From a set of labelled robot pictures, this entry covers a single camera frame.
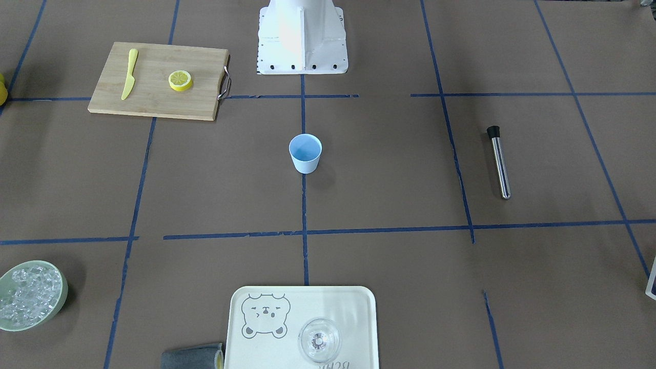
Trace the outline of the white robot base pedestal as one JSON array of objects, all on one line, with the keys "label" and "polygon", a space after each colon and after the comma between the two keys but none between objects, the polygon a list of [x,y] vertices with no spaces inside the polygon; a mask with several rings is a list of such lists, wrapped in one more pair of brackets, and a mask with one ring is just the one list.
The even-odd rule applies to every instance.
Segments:
[{"label": "white robot base pedestal", "polygon": [[344,12],[333,1],[271,1],[258,20],[258,74],[347,72]]}]

